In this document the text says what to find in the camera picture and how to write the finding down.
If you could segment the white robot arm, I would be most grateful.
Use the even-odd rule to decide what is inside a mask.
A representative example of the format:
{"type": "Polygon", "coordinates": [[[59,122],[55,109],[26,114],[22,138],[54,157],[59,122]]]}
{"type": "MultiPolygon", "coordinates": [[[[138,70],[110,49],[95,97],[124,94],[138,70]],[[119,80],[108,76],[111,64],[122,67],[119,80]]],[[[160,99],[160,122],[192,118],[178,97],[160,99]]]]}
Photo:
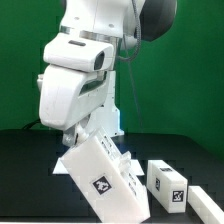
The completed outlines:
{"type": "Polygon", "coordinates": [[[177,0],[62,0],[58,34],[44,48],[48,64],[38,76],[39,117],[74,146],[96,129],[96,112],[105,105],[119,50],[140,50],[174,23],[177,0]]]}

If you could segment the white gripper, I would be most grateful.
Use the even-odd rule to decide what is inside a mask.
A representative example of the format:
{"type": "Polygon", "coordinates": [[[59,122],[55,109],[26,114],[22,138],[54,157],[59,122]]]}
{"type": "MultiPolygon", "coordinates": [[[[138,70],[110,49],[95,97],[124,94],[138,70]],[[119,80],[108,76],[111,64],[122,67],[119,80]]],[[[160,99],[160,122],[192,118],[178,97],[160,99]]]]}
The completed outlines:
{"type": "Polygon", "coordinates": [[[109,74],[105,71],[85,73],[49,65],[40,95],[41,123],[63,130],[65,146],[81,144],[89,134],[77,123],[105,102],[108,85],[109,74]]]}

